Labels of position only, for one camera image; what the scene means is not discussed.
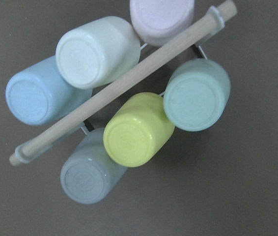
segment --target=cup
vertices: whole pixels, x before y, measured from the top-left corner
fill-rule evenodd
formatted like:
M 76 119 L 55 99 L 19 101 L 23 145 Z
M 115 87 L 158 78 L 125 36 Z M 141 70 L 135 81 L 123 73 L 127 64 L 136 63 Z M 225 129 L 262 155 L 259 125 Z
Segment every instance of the cup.
M 163 98 L 150 92 L 139 93 L 105 127 L 104 147 L 118 164 L 137 167 L 156 154 L 174 128 L 164 113 Z
M 165 113 L 180 129 L 206 129 L 220 118 L 230 89 L 226 71 L 216 62 L 190 60 L 175 70 L 167 84 Z
M 72 86 L 91 89 L 118 79 L 135 66 L 140 41 L 125 20 L 108 16 L 67 32 L 58 42 L 56 61 Z
M 91 89 L 77 89 L 64 81 L 55 56 L 15 74 L 6 87 L 6 102 L 11 113 L 29 125 L 42 125 L 61 118 L 91 95 Z
M 130 0 L 131 21 L 144 42 L 163 46 L 192 24 L 194 5 L 194 0 Z
M 127 170 L 106 153 L 103 132 L 103 128 L 91 131 L 61 169 L 64 192 L 81 204 L 93 204 L 105 198 Z

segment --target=blue cup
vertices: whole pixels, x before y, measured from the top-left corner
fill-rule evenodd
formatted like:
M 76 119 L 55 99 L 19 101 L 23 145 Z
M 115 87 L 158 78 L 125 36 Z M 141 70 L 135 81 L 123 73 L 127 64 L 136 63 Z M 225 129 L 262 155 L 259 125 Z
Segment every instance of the blue cup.
M 91 131 L 61 169 L 61 186 L 75 202 L 93 204 L 102 200 L 127 170 L 106 153 L 103 133 L 104 128 Z
M 65 82 L 55 56 L 15 74 L 6 87 L 11 113 L 29 125 L 43 125 L 61 118 L 91 95 L 92 89 L 77 89 Z
M 180 129 L 206 129 L 220 118 L 230 89 L 226 71 L 216 62 L 190 60 L 175 70 L 167 84 L 164 93 L 165 113 Z

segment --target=yellow cup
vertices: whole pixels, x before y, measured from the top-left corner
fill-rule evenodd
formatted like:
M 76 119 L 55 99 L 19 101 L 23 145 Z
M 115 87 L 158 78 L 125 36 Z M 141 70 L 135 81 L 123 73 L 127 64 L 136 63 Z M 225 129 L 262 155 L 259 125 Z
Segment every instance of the yellow cup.
M 174 131 L 163 98 L 150 92 L 131 97 L 109 121 L 104 147 L 116 163 L 137 167 L 149 161 Z

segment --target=cup set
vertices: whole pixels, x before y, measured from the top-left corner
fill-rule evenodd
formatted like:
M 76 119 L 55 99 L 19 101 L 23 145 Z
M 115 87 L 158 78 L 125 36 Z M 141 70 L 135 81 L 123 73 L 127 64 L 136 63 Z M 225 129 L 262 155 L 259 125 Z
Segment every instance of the cup set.
M 162 46 L 192 23 L 194 0 L 130 0 L 132 25 L 108 16 L 67 32 L 56 54 L 14 75 L 6 87 L 11 113 L 28 125 L 61 118 L 117 80 L 140 58 L 140 39 Z M 175 126 L 200 131 L 221 116 L 230 94 L 225 70 L 208 59 L 178 67 L 164 97 L 132 96 L 105 128 L 80 142 L 60 174 L 65 193 L 81 204 L 102 200 L 128 167 L 149 161 Z

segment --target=wooden stick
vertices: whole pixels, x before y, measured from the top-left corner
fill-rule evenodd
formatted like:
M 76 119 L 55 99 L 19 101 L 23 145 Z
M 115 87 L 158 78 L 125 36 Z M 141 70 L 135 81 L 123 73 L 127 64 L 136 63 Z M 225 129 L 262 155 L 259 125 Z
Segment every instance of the wooden stick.
M 218 7 L 218 10 L 224 21 L 229 20 L 237 13 L 236 6 L 231 0 L 227 0 L 222 3 Z M 21 148 L 23 156 L 31 158 L 36 155 L 40 150 L 46 148 L 49 144 L 62 137 L 79 123 L 83 122 L 98 110 L 108 105 L 118 96 L 129 90 L 131 87 L 195 44 L 207 34 L 214 31 L 216 28 L 217 23 L 215 18 L 210 14 L 206 14 L 184 32 L 174 37 L 170 42 L 130 69 L 120 79 L 105 87 L 42 134 L 26 143 Z M 14 166 L 21 164 L 15 153 L 10 156 L 9 160 Z

